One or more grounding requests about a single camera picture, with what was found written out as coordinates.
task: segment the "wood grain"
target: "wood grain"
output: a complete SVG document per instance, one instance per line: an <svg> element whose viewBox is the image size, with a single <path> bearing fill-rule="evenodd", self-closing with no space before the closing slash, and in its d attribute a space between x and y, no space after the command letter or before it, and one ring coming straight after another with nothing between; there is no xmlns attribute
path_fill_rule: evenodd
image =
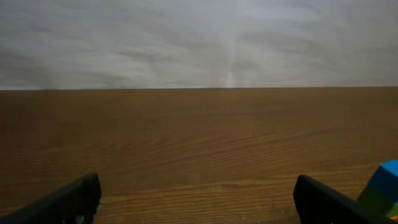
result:
<svg viewBox="0 0 398 224"><path fill-rule="evenodd" d="M299 174L356 197L398 158L398 88L0 92L0 214L87 172L96 223L299 223Z"/></svg>

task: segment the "white backdrop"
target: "white backdrop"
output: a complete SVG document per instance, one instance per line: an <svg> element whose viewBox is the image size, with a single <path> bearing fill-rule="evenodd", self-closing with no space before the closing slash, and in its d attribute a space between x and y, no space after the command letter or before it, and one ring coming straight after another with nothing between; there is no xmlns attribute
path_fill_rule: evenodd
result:
<svg viewBox="0 0 398 224"><path fill-rule="evenodd" d="M0 0L0 89L398 85L397 0Z"/></svg>

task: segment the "black object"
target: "black object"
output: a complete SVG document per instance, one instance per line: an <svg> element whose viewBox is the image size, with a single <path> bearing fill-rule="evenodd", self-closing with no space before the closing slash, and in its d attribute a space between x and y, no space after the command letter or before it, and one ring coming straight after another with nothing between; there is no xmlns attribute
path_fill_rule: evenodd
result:
<svg viewBox="0 0 398 224"><path fill-rule="evenodd" d="M88 174L38 201L0 218L1 224L92 224L100 204L97 174Z"/></svg>
<svg viewBox="0 0 398 224"><path fill-rule="evenodd" d="M293 197L302 224L397 224L307 175L298 177Z"/></svg>

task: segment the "crease in backdrop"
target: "crease in backdrop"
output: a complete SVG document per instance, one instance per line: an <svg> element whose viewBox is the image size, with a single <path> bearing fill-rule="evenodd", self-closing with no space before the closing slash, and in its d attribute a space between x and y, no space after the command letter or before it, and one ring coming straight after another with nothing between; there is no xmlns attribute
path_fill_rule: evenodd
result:
<svg viewBox="0 0 398 224"><path fill-rule="evenodd" d="M396 0L0 0L0 89L398 85Z"/></svg>

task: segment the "rubik's cube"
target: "rubik's cube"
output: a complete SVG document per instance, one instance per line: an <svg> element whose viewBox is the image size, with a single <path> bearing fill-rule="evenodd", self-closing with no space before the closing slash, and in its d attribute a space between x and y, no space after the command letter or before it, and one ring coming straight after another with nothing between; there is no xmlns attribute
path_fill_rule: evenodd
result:
<svg viewBox="0 0 398 224"><path fill-rule="evenodd" d="M392 218L398 215L398 161L379 166L357 202L381 215Z"/></svg>

